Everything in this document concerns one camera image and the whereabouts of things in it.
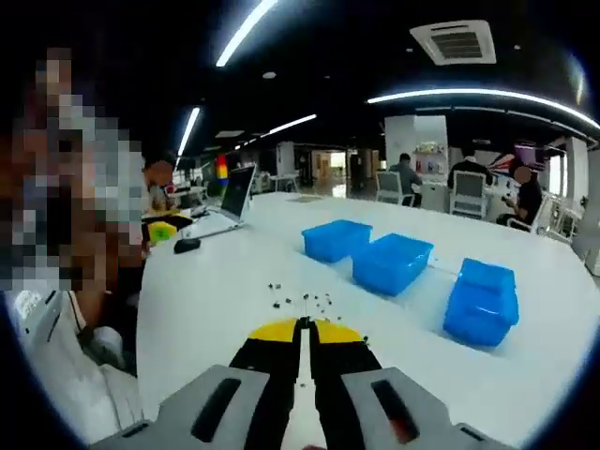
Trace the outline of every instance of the laptop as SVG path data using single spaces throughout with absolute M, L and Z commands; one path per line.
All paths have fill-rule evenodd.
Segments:
M 231 171 L 221 207 L 206 208 L 208 215 L 197 218 L 191 225 L 184 228 L 181 231 L 182 236 L 185 238 L 207 237 L 243 227 L 244 213 L 255 172 L 256 166 Z

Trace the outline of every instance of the computer mouse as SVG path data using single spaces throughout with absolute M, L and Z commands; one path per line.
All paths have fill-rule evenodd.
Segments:
M 184 238 L 184 239 L 179 239 L 176 243 L 175 243 L 175 247 L 173 248 L 173 251 L 177 254 L 179 253 L 185 253 L 187 251 L 191 251 L 191 250 L 195 250 L 196 248 L 200 247 L 200 238 L 199 237 L 191 237 L 191 238 Z

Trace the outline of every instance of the floor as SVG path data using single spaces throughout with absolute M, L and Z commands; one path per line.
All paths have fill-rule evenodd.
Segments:
M 365 180 L 361 187 L 354 187 L 346 178 L 330 178 L 319 180 L 313 187 L 300 187 L 303 194 L 327 195 L 340 199 L 375 200 L 377 182 L 374 179 Z

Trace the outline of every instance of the gray gripper housing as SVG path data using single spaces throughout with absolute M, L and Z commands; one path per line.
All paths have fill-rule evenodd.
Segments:
M 395 367 L 342 375 L 363 434 L 366 450 L 506 450 L 465 424 L 453 426 L 446 406 Z M 93 450 L 244 450 L 252 416 L 269 380 L 266 373 L 212 366 L 167 398 L 157 421 L 140 422 L 93 444 Z M 193 430 L 211 398 L 224 383 L 238 384 L 210 439 Z M 401 399 L 417 436 L 400 443 L 376 394 L 376 386 Z
M 140 422 L 91 445 L 94 450 L 234 450 L 244 449 L 250 422 L 269 380 L 267 373 L 233 367 L 212 366 L 161 405 L 157 421 Z M 235 383 L 231 401 L 213 424 L 212 436 L 194 432 L 199 417 L 209 406 L 219 387 Z
M 465 424 L 450 422 L 448 409 L 426 389 L 396 367 L 341 376 L 350 395 L 363 432 L 366 450 L 505 450 L 496 442 Z M 376 394 L 377 386 L 391 400 L 401 402 L 416 437 L 400 443 L 390 419 Z

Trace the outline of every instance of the white shirt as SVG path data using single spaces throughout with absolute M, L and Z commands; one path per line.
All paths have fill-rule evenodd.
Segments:
M 62 311 L 48 342 L 28 354 L 52 405 L 85 444 L 112 436 L 142 418 L 137 380 L 109 366 L 99 367 L 83 353 L 77 335 L 85 320 L 73 292 L 62 295 Z M 132 410 L 118 411 L 127 397 Z

